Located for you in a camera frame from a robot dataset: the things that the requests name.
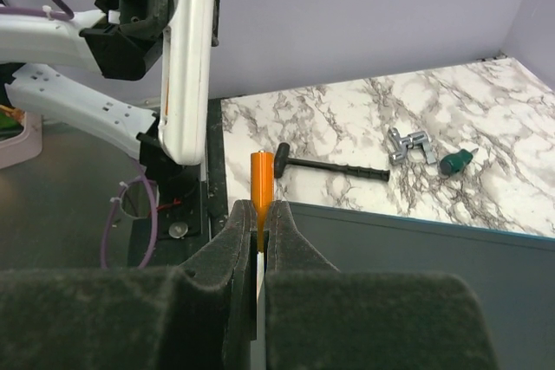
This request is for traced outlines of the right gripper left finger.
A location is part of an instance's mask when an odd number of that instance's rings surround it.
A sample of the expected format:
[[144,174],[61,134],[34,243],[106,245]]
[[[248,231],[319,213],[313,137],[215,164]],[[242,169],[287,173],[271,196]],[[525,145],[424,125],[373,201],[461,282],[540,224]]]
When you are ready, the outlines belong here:
[[1,275],[4,369],[246,369],[256,333],[256,215],[176,266]]

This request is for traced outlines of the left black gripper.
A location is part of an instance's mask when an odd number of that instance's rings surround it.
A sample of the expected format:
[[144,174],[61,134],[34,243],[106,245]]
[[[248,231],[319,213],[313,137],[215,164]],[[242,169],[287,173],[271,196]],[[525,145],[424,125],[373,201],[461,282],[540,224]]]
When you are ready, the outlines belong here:
[[173,0],[95,0],[104,13],[120,13],[118,23],[102,18],[80,31],[107,79],[139,80],[160,58],[162,32]]

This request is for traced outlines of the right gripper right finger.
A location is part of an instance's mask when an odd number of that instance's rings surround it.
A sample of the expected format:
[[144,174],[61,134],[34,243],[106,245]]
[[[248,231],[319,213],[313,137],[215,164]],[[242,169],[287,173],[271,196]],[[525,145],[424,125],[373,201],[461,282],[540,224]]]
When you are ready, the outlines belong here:
[[494,369],[473,291],[437,273],[343,273],[298,230],[287,202],[266,226],[270,369]]

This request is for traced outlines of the white remote control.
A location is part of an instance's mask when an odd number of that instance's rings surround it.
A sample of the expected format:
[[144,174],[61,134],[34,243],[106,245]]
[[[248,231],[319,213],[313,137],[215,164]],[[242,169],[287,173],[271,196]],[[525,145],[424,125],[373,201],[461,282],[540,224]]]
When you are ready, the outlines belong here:
[[173,0],[163,32],[161,147],[181,166],[205,154],[214,0]]

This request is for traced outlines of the orange battery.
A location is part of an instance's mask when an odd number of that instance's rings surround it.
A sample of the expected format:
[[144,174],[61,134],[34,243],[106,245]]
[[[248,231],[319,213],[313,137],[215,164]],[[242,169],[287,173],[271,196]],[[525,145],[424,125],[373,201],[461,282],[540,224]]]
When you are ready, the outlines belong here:
[[257,214],[257,248],[264,252],[264,222],[274,199],[274,154],[251,154],[251,201]]

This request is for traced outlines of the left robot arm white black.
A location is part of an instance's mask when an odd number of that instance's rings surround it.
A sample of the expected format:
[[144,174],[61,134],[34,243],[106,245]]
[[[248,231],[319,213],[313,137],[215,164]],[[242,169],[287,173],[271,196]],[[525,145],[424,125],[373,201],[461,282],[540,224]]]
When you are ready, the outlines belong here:
[[73,11],[61,0],[37,9],[1,7],[1,103],[76,127],[138,159],[160,145],[156,113],[67,77],[79,68],[138,81],[162,55],[172,0],[95,0]]

